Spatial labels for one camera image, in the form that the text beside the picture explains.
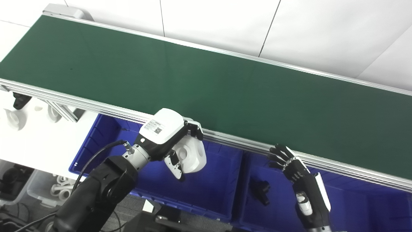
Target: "white curved part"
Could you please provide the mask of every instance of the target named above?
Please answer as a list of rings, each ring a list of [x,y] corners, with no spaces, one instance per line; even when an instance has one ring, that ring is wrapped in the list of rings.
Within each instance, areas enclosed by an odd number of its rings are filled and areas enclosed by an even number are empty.
[[[61,201],[65,201],[65,200],[67,200],[67,199],[71,196],[71,194],[72,194],[72,190],[70,190],[70,189],[63,189],[63,190],[61,190],[60,193],[59,193],[59,199],[60,199]]]
[[[17,114],[8,109],[0,109],[0,130],[12,132],[20,129],[20,119]]]
[[[321,191],[323,201],[325,202],[326,208],[329,210],[331,209],[330,201],[328,194],[326,193],[325,184],[323,183],[323,179],[320,173],[315,174],[316,182],[318,183],[319,190]]]
[[[184,122],[178,112],[162,108],[142,126],[139,133],[156,144],[164,144],[183,128]]]
[[[312,204],[310,203],[309,199],[307,199],[306,195],[296,194],[296,199],[300,211],[303,213],[303,215],[309,216],[313,214]]]
[[[61,119],[61,115],[54,110],[50,105],[36,105],[34,107],[37,120],[47,120],[51,123],[56,123]]]
[[[200,171],[207,163],[203,142],[186,135],[173,148],[179,158],[183,173]]]

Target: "blue plastic bin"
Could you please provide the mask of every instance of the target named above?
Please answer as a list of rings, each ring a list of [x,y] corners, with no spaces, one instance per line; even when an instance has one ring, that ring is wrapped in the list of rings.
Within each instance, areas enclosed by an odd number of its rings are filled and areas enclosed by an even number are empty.
[[[292,184],[266,157],[244,154],[243,176],[235,201],[233,225],[250,231],[304,232],[296,212]],[[335,173],[320,172],[332,209],[332,231],[412,232],[411,194]],[[250,179],[266,180],[270,204],[264,206],[249,190]]]
[[[141,124],[99,115],[70,171],[79,173],[90,157],[106,144],[123,139],[135,140]],[[163,161],[150,162],[139,172],[132,194],[212,219],[229,222],[242,161],[242,150],[203,141],[207,164],[197,173],[186,174],[179,182]],[[106,157],[122,155],[123,146],[112,148],[94,161],[95,168]]]

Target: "robotic hand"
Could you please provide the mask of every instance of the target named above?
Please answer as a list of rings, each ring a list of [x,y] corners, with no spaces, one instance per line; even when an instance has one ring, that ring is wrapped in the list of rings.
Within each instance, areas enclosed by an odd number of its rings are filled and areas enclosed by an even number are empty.
[[[161,109],[142,126],[133,146],[123,140],[112,143],[123,144],[127,151],[122,156],[108,157],[83,183],[73,188],[72,195],[56,213],[52,231],[99,232],[116,205],[136,186],[138,172],[151,161],[167,158],[169,168],[174,170],[176,178],[181,179],[183,171],[172,148],[189,131],[192,137],[203,139],[198,122],[183,118],[173,110]]]
[[[269,150],[269,164],[283,171],[293,183],[297,215],[308,232],[331,232],[330,202],[320,173],[311,174],[302,160],[287,146],[276,145]]]

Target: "metal bracket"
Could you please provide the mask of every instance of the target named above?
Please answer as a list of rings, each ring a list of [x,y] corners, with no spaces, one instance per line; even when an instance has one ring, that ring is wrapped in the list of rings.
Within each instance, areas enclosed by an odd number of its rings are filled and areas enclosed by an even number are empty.
[[[6,86],[4,86],[4,85],[0,85],[0,90],[1,91],[6,91],[6,92],[9,92],[10,90],[6,87]]]
[[[80,10],[75,7],[68,7],[65,5],[58,5],[58,4],[48,4],[46,8],[43,10],[43,14],[59,14],[63,16],[68,16],[72,17],[75,19],[85,19],[89,21],[94,21],[92,16],[89,14],[89,12],[85,10]]]
[[[46,102],[49,106],[51,106],[56,112],[58,112],[67,121],[72,121],[76,123],[79,120],[79,118],[66,105],[58,104],[56,102],[49,101],[49,100],[43,100],[43,101]]]

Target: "robot forearm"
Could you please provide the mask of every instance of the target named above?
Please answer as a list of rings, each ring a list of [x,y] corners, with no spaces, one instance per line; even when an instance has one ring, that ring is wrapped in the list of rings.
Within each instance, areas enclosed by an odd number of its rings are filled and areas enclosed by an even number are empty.
[[[303,226],[309,232],[329,232],[330,202],[320,173],[311,174],[302,160],[283,145],[270,149],[271,167],[283,171],[293,183],[296,195],[296,212]]]

